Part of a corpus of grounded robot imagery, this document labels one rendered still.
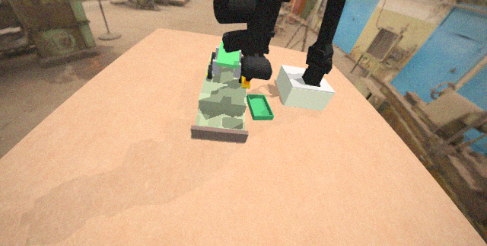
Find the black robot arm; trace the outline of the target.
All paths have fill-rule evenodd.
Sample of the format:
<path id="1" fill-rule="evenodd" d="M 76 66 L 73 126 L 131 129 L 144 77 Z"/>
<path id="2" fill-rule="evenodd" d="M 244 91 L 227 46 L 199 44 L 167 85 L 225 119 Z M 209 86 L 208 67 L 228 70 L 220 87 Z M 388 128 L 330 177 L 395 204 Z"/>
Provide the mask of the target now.
<path id="1" fill-rule="evenodd" d="M 264 27 L 274 27 L 282 2 L 291 0 L 214 0 L 214 14 L 219 24 L 239 24 L 253 22 Z M 307 51 L 302 78 L 306 85 L 320 87 L 324 74 L 333 66 L 333 38 L 346 0 L 328 0 L 322 24 L 315 44 Z M 245 49 L 251 53 L 252 34 L 247 30 L 235 30 L 223 34 L 223 48 L 226 53 Z"/>

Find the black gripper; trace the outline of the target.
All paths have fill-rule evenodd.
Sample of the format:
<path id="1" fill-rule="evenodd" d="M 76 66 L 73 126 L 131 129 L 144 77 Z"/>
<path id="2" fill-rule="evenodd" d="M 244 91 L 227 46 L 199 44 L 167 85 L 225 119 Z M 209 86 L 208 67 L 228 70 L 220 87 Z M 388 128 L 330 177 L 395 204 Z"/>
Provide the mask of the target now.
<path id="1" fill-rule="evenodd" d="M 251 53 L 245 53 L 245 47 L 241 50 L 244 56 L 241 58 L 241 75 L 246 77 L 246 81 L 253 78 L 269 80 L 272 77 L 271 64 L 263 54 L 269 54 L 269 43 L 275 35 L 274 27 L 260 26 L 252 21 L 247 23 L 247 34 L 252 34 L 252 49 Z"/>

